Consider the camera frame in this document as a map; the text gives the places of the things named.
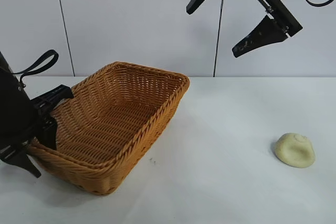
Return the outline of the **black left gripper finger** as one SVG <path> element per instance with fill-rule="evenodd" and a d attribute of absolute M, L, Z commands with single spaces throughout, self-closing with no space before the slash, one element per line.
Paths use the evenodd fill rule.
<path fill-rule="evenodd" d="M 10 164 L 30 172 L 36 178 L 41 176 L 41 172 L 31 162 L 27 154 L 27 148 L 11 147 Z"/>
<path fill-rule="evenodd" d="M 43 146 L 52 150 L 57 149 L 56 144 L 57 121 L 48 116 L 42 121 L 38 131 L 38 141 Z"/>

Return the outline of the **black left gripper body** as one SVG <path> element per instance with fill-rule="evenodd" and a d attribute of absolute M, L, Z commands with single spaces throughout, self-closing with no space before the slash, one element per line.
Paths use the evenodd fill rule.
<path fill-rule="evenodd" d="M 23 78 L 36 75 L 51 68 L 59 54 L 48 50 L 31 66 L 13 72 L 1 56 L 1 160 L 7 161 L 11 147 L 26 147 L 34 138 L 38 139 L 39 127 L 44 118 L 63 99 L 74 97 L 68 86 L 60 85 L 34 99 L 25 92 Z"/>

